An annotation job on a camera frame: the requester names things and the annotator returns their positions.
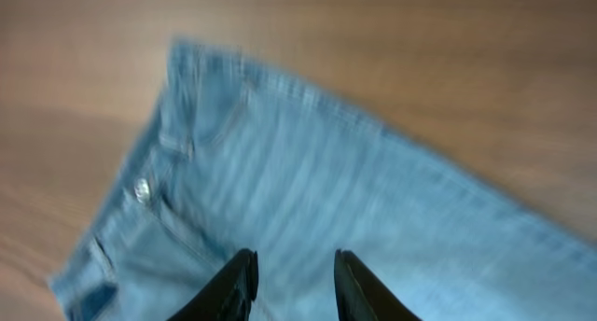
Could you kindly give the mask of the light blue denim jeans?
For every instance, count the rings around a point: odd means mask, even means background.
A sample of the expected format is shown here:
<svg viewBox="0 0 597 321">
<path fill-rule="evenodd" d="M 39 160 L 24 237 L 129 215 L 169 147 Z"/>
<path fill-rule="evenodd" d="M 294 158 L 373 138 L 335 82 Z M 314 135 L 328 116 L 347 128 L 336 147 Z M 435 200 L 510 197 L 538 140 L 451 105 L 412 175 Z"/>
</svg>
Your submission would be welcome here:
<svg viewBox="0 0 597 321">
<path fill-rule="evenodd" d="M 242 248 L 255 320 L 334 319 L 337 249 L 425 320 L 596 316 L 593 246 L 313 84 L 180 40 L 49 286 L 70 320 L 164 320 Z"/>
</svg>

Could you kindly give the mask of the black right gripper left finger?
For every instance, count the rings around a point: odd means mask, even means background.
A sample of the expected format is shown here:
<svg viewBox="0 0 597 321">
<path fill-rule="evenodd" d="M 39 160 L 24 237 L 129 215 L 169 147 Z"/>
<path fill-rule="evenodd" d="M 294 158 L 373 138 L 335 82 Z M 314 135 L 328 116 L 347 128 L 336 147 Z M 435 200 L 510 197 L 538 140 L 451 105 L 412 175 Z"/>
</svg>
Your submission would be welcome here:
<svg viewBox="0 0 597 321">
<path fill-rule="evenodd" d="M 257 288 L 257 252 L 241 249 L 168 321 L 247 321 Z"/>
</svg>

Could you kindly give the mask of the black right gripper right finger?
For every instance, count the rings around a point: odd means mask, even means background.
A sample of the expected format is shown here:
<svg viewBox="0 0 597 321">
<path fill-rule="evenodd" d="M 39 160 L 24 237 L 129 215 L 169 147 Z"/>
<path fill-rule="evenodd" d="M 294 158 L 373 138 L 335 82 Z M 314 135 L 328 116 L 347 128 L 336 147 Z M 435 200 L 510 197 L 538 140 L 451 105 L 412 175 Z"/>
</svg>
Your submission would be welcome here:
<svg viewBox="0 0 597 321">
<path fill-rule="evenodd" d="M 334 285 L 340 321 L 421 321 L 352 251 L 336 251 Z"/>
</svg>

